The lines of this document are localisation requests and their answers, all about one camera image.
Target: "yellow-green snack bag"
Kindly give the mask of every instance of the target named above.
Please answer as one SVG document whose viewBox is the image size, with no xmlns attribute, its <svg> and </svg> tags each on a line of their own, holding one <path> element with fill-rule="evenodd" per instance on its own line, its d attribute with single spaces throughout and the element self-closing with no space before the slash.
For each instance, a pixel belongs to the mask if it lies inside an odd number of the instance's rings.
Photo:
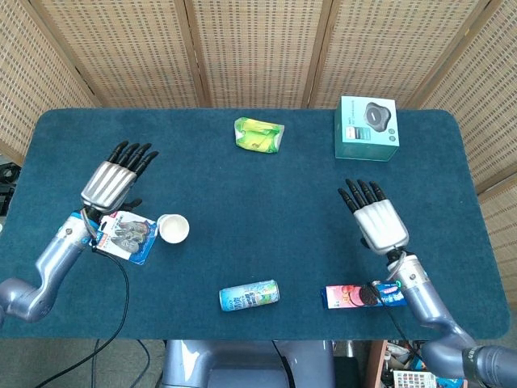
<svg viewBox="0 0 517 388">
<path fill-rule="evenodd" d="M 278 152 L 284 126 L 240 117 L 235 120 L 235 144 L 250 151 Z"/>
</svg>

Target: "light blue can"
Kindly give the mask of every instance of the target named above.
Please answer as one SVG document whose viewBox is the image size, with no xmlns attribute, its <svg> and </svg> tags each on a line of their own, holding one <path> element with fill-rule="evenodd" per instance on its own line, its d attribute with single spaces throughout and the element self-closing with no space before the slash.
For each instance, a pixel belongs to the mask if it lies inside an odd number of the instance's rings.
<svg viewBox="0 0 517 388">
<path fill-rule="evenodd" d="M 219 291 L 223 311 L 235 311 L 268 305 L 280 299 L 280 291 L 274 280 L 259 281 L 250 285 L 238 285 Z"/>
</svg>

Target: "white cup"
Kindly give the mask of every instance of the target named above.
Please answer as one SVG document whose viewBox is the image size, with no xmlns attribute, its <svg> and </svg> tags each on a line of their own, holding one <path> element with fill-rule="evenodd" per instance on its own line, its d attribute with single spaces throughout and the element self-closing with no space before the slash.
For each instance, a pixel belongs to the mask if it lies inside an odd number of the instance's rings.
<svg viewBox="0 0 517 388">
<path fill-rule="evenodd" d="M 160 236 L 170 244 L 180 243 L 188 236 L 190 226 L 184 216 L 163 214 L 156 222 Z"/>
</svg>

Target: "earbuds box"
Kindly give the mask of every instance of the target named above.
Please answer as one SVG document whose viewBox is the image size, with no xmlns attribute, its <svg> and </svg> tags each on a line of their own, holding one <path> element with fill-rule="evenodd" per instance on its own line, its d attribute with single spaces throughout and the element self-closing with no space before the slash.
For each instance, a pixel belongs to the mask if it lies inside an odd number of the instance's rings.
<svg viewBox="0 0 517 388">
<path fill-rule="evenodd" d="M 397 111 L 392 99 L 339 99 L 334 114 L 336 158 L 387 162 L 398 149 Z"/>
</svg>

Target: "blue felt tablecloth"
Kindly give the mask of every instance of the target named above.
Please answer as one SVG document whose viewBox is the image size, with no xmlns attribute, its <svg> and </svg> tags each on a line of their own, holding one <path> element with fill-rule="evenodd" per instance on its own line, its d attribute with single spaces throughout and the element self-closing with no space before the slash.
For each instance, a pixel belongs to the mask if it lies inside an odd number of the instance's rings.
<svg viewBox="0 0 517 388">
<path fill-rule="evenodd" d="M 278 154 L 237 148 L 241 116 L 285 125 Z M 131 282 L 123 337 L 146 339 L 378 339 L 398 334 L 381 308 L 324 310 L 320 288 L 387 275 L 363 248 L 336 192 L 346 177 L 377 181 L 460 325 L 475 337 L 509 325 L 501 281 L 473 190 L 458 126 L 443 111 L 399 111 L 401 148 L 390 162 L 334 158 L 333 111 L 277 109 L 63 109 L 39 120 L 0 239 L 0 280 L 37 282 L 34 262 L 96 167 L 120 141 L 152 142 L 160 155 L 129 199 L 140 215 L 180 213 L 191 233 L 157 240 L 147 263 L 124 263 Z M 277 280 L 280 302 L 232 313 L 218 291 Z M 7 318 L 0 336 L 108 337 L 124 282 L 109 260 L 85 252 L 51 313 Z M 395 309 L 410 338 L 431 334 Z"/>
</svg>

